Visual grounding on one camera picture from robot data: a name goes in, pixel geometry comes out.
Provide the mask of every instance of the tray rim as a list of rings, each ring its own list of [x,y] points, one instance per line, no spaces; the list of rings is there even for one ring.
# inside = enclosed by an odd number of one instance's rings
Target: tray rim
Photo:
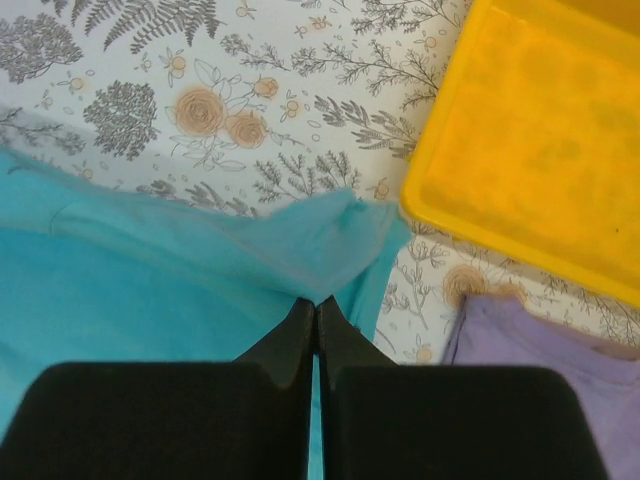
[[[422,186],[418,180],[419,175],[415,173],[429,169],[433,151],[444,130],[455,100],[455,93],[462,82],[465,67],[463,60],[471,55],[475,39],[479,36],[484,20],[493,5],[494,0],[475,0],[471,7],[431,115],[409,159],[409,172],[400,193],[401,207],[410,217],[418,221],[434,225],[456,237],[566,278],[589,291],[597,291],[640,308],[640,285],[638,287],[627,285],[573,261],[546,253],[476,223],[462,220],[451,213],[430,208],[419,201]]]

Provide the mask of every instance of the patterned fabric background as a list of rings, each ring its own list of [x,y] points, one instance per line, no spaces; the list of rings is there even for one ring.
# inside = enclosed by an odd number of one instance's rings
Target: patterned fabric background
[[[0,20],[0,139],[87,181],[260,216],[398,196],[470,0],[23,0]],[[375,344],[436,362],[465,292],[640,346],[640,312],[424,225]]]

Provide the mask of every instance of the lavender cloth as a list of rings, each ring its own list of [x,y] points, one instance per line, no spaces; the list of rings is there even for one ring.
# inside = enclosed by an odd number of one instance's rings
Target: lavender cloth
[[[559,372],[580,399],[611,480],[640,480],[637,350],[538,319],[516,298],[471,296],[443,362]]]

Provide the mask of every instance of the orange rose print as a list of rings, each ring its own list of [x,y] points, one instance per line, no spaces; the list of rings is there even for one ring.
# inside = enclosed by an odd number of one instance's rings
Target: orange rose print
[[[480,270],[469,265],[458,265],[444,277],[443,288],[445,302],[458,308],[465,295],[487,293],[488,282]]]
[[[267,136],[266,122],[253,115],[233,115],[227,118],[225,127],[229,135],[242,148],[258,148]]]
[[[170,66],[173,73],[175,73],[176,71],[182,72],[185,68],[187,68],[187,61],[184,59],[184,57],[175,56],[171,60]]]
[[[261,98],[271,98],[278,93],[278,82],[271,77],[261,78],[253,84],[253,93]]]
[[[527,302],[528,298],[525,288],[522,285],[516,285],[515,283],[503,283],[502,285],[498,285],[491,293],[496,293],[498,295],[511,295],[516,297],[523,305]]]
[[[226,116],[224,102],[206,88],[191,89],[176,103],[176,124],[191,135],[215,135]]]
[[[433,352],[427,345],[422,345],[416,352],[417,363],[429,363],[433,358]]]
[[[327,28],[327,25],[329,25],[330,27],[333,26],[330,22],[327,21],[326,15],[322,18],[309,17],[309,19],[311,20],[311,25],[313,25],[313,28],[315,28],[316,30],[322,30],[323,28]]]

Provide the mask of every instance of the turquoise fabric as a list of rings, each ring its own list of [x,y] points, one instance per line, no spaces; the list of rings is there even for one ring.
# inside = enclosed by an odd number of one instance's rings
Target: turquoise fabric
[[[297,297],[335,294],[371,339],[408,237],[395,205],[350,191],[229,217],[114,193],[0,149],[0,434],[48,365],[231,360]],[[314,395],[310,478],[322,478]]]

